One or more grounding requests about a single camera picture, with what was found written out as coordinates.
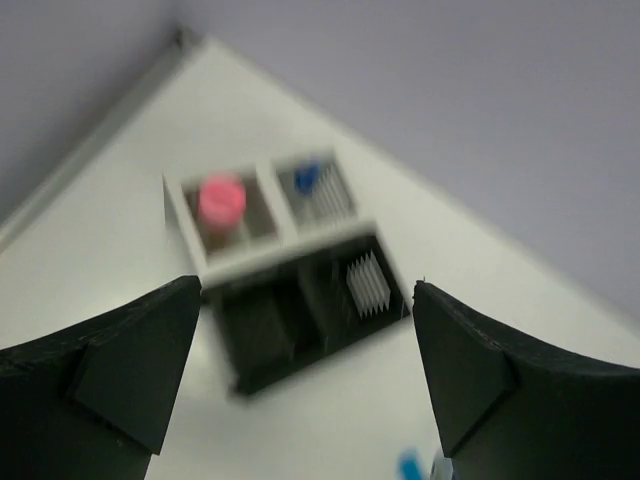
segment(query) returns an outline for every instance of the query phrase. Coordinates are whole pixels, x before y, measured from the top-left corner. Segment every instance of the pink bottle cap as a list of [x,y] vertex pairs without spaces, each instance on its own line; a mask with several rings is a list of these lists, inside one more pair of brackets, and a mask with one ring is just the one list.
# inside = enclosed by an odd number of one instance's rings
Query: pink bottle cap
[[237,178],[215,176],[200,187],[198,214],[212,230],[233,230],[241,222],[246,208],[247,193]]

